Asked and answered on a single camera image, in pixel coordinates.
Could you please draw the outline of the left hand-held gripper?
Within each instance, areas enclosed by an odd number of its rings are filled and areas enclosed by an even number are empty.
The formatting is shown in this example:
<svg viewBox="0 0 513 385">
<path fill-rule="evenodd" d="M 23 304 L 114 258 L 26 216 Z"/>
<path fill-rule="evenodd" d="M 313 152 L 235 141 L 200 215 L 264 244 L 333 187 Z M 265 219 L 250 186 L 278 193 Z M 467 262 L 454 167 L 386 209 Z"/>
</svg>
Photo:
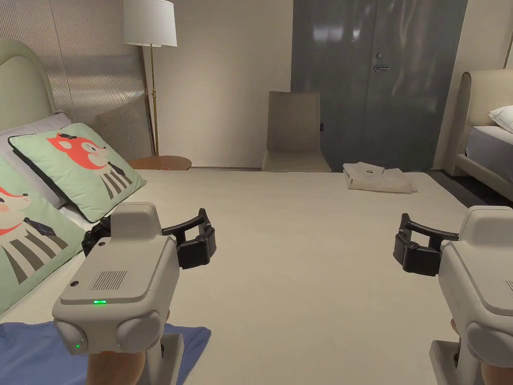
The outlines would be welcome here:
<svg viewBox="0 0 513 385">
<path fill-rule="evenodd" d="M 199 234 L 187 240 L 193 228 Z M 206 210 L 162 230 L 153 204 L 120 204 L 84 234 L 82 249 L 86 259 L 52 310 L 69 354 L 144 352 L 139 383 L 176 384 L 183 337 L 164 328 L 180 268 L 207 265 L 216 251 Z"/>
</svg>

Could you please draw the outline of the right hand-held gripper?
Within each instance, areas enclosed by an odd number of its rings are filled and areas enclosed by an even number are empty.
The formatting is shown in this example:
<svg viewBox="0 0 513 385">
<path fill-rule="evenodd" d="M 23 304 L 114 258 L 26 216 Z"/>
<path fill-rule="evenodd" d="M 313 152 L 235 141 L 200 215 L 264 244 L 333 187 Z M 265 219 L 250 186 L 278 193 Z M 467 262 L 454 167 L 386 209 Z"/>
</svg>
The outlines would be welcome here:
<svg viewBox="0 0 513 385">
<path fill-rule="evenodd" d="M 428 246 L 412 241 L 413 233 L 427 236 Z M 443 241 L 449 242 L 441 255 Z M 512 366 L 511 208 L 469 208 L 460 235 L 416 223 L 403 213 L 393 257 L 405 272 L 438 275 L 458 330 L 459 342 L 431 344 L 437 384 L 483 384 L 482 363 Z"/>
</svg>

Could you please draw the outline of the person's left hand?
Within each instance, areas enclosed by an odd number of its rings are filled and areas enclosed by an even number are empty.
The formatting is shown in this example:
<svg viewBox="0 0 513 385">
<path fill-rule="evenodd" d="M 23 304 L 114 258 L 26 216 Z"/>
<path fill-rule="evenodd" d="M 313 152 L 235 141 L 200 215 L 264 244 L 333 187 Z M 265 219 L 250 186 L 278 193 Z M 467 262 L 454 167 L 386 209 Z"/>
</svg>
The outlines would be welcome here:
<svg viewBox="0 0 513 385">
<path fill-rule="evenodd" d="M 137 384 L 146 353 L 101 352 L 88 356 L 86 384 Z"/>
</svg>

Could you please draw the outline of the person's right hand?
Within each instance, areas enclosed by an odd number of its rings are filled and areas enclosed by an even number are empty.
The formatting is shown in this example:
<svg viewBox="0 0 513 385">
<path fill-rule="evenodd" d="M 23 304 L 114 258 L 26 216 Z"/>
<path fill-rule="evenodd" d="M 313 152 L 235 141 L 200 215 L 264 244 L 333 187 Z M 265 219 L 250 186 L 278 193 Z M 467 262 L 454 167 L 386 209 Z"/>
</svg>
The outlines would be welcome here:
<svg viewBox="0 0 513 385">
<path fill-rule="evenodd" d="M 480 364 L 480 371 L 484 385 L 512 385 L 513 368 L 498 367 L 488 363 Z"/>
</svg>

